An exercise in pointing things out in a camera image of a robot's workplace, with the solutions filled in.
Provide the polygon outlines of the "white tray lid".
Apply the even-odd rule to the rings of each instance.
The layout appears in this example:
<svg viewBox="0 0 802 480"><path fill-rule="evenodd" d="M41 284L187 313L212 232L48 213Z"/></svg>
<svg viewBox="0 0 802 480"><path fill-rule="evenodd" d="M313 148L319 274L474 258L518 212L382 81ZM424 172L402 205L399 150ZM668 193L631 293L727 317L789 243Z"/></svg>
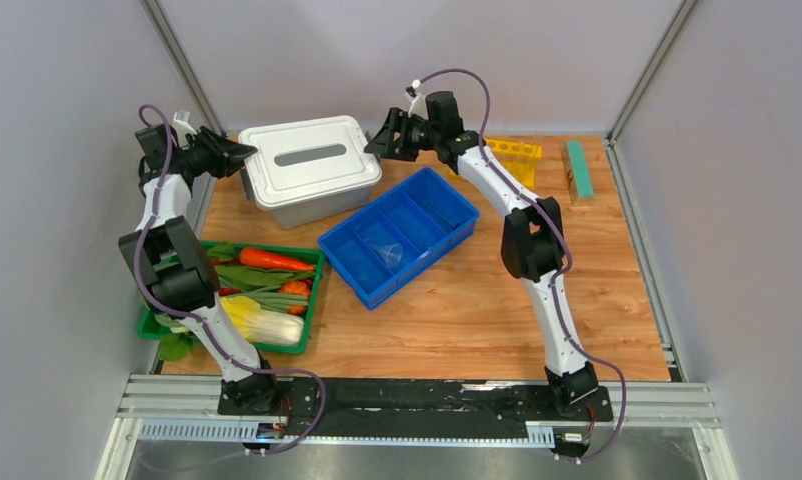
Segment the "white tray lid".
<svg viewBox="0 0 802 480"><path fill-rule="evenodd" d="M374 186L382 178L375 155L364 152L364 130L348 115L251 127L237 139L258 149L244 171L261 207Z"/></svg>

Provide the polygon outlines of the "grey plastic tub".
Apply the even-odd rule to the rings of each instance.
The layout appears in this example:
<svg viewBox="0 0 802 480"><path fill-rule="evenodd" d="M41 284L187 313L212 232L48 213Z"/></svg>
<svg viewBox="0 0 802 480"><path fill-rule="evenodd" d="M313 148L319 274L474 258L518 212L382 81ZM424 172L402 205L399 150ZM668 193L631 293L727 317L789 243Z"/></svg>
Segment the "grey plastic tub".
<svg viewBox="0 0 802 480"><path fill-rule="evenodd" d="M312 200L297 201L277 208L266 208L260 206L253 185L246 177L241 179L241 183L246 199L254 203L260 210L268 212L277 225L284 230L363 207L368 203L373 189L372 186L360 187Z"/></svg>

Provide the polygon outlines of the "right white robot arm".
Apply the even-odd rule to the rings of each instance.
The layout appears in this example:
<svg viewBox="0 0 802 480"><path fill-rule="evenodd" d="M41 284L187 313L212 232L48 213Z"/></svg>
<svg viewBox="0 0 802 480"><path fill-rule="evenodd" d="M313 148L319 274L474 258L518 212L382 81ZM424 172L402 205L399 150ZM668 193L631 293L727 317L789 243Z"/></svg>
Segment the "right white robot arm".
<svg viewBox="0 0 802 480"><path fill-rule="evenodd" d="M544 340L549 409L563 419L575 417L597 392L599 381L581 345L565 292L571 255L559 203L526 188L480 134L464 126L452 92L421 94L409 87L406 95L409 108L390 109L366 152L414 161L421 151L433 151L502 215L502 262L527 291Z"/></svg>

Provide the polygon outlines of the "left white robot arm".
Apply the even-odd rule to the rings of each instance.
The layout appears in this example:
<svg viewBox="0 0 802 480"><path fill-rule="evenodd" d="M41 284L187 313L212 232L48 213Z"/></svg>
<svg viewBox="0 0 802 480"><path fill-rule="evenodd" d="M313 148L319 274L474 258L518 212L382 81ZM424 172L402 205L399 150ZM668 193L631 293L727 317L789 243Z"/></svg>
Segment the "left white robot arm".
<svg viewBox="0 0 802 480"><path fill-rule="evenodd" d="M229 177L257 150L207 127L187 134L181 146L166 122L135 136L144 152L139 176L145 210L118 246L137 287L153 312L187 328L219 365L220 414L271 414L282 404L283 389L226 313L213 263L186 218L196 178Z"/></svg>

